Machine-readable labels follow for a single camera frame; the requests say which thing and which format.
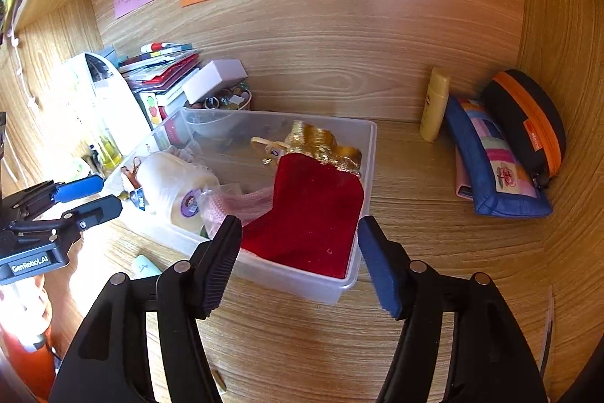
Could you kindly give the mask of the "clear glass bowl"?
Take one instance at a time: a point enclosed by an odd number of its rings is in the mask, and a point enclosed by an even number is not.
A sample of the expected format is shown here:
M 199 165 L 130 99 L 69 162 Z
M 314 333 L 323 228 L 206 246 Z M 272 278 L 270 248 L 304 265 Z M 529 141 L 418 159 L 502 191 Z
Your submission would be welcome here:
M 182 111 L 191 136 L 207 139 L 224 139 L 247 120 L 247 111 L 241 110 L 190 110 Z

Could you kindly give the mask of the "blue patchwork pencil pouch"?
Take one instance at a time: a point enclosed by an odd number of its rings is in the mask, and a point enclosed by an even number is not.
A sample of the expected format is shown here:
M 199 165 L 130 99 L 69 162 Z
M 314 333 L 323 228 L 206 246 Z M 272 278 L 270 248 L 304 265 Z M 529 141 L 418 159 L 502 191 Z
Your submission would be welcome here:
M 552 214 L 549 199 L 535 187 L 480 101 L 450 96 L 444 119 L 468 174 L 478 215 L 530 219 Z

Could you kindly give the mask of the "yellow green spray bottle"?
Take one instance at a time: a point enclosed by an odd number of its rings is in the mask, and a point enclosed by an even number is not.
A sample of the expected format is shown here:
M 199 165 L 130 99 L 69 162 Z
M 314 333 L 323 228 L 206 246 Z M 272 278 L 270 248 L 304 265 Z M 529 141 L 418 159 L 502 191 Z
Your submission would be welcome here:
M 122 163 L 123 155 L 108 129 L 99 133 L 95 145 L 97 147 L 101 165 L 107 169 L 108 172 L 112 172 L 115 168 L 119 167 L 119 164 Z

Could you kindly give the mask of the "stack of books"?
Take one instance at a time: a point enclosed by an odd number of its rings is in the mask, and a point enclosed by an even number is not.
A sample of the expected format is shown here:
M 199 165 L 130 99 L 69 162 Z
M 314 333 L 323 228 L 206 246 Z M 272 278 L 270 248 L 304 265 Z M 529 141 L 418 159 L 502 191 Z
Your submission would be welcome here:
M 158 103 L 158 96 L 167 93 L 197 66 L 200 52 L 191 44 L 176 44 L 120 62 L 118 71 L 152 128 L 157 127 L 165 116 L 164 104 Z

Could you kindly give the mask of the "clear plastic storage bin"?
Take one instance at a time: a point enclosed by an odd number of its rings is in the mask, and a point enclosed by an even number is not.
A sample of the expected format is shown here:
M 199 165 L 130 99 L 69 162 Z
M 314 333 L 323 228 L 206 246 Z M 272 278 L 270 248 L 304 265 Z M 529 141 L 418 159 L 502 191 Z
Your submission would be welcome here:
M 187 163 L 207 167 L 214 173 L 220 185 L 212 191 L 205 191 L 205 196 L 224 193 L 242 199 L 259 193 L 261 211 L 266 212 L 270 208 L 268 191 L 274 182 L 276 166 L 262 164 L 262 152 L 257 152 L 250 145 L 250 139 L 262 137 L 282 140 L 291 131 L 295 120 L 303 120 L 331 131 L 338 143 L 350 144 L 361 151 L 361 184 L 365 193 L 371 192 L 378 128 L 369 120 L 242 110 L 247 111 L 247 120 L 233 134 L 224 139 L 207 139 L 191 136 L 182 111 L 177 110 L 148 133 L 141 144 L 133 147 L 130 156 L 124 159 L 124 166 L 132 167 L 154 152 L 169 152 Z M 149 203 L 145 208 L 125 205 L 121 219 L 132 232 L 187 257 L 193 254 L 199 243 L 205 241 L 204 235 L 196 236 L 161 221 Z

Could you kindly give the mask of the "cream yellow lotion bottle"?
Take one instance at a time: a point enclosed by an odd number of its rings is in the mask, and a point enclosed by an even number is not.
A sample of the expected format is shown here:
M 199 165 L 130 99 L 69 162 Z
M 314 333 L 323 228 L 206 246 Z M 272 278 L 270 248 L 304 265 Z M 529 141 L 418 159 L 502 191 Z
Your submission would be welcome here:
M 432 142 L 438 136 L 450 94 L 450 76 L 442 69 L 432 68 L 427 88 L 423 114 L 420 122 L 420 136 Z

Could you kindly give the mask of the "pink notebook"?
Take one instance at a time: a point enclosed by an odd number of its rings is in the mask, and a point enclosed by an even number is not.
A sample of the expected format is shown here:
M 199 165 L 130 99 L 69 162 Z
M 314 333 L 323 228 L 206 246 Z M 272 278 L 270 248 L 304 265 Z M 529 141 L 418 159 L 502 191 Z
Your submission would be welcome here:
M 471 186 L 471 180 L 467 169 L 464 165 L 463 159 L 459 152 L 459 149 L 455 148 L 456 157 L 456 194 L 459 198 L 463 198 L 466 201 L 473 201 L 473 191 Z

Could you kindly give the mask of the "bowl of trinkets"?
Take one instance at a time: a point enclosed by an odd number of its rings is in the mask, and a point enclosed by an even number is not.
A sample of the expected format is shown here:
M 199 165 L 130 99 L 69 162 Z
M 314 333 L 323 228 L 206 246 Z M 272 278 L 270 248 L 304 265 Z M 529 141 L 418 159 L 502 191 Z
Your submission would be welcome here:
M 185 107 L 195 110 L 246 110 L 251 105 L 252 96 L 248 85 L 240 83 L 231 88 L 221 89 L 195 103 L 187 103 Z

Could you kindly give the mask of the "black orange zip case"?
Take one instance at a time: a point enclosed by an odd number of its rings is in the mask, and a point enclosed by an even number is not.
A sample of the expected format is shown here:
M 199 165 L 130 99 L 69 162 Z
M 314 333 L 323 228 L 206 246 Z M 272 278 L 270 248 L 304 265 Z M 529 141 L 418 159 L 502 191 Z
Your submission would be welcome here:
M 523 71 L 506 69 L 485 86 L 481 101 L 535 186 L 548 188 L 566 152 L 564 124 L 549 95 Z

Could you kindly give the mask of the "red velvet pouch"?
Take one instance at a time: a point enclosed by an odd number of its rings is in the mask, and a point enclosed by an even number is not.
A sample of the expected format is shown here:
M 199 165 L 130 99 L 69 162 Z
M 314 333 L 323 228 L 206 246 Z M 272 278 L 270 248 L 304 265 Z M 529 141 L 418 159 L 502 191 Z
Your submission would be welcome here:
M 243 226 L 242 247 L 276 264 L 342 279 L 363 204 L 356 175 L 287 154 L 277 166 L 272 207 Z

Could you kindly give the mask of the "small white box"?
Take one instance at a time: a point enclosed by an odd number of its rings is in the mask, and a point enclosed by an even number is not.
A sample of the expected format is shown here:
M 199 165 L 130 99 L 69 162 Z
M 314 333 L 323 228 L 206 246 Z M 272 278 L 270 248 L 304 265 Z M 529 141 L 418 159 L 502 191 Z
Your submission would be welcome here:
M 217 91 L 233 87 L 246 78 L 247 71 L 238 59 L 211 60 L 187 76 L 182 89 L 187 102 L 194 104 Z

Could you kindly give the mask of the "gold drawstring pouch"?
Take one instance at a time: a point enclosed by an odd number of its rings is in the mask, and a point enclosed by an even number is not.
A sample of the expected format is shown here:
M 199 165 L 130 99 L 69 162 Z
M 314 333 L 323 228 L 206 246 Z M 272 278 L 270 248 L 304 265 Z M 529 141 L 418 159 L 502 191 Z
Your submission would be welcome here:
M 323 128 L 315 127 L 303 120 L 295 120 L 290 133 L 282 140 L 252 137 L 250 145 L 263 153 L 263 163 L 277 165 L 287 154 L 303 154 L 324 165 L 361 177 L 361 151 L 339 144 L 335 135 Z

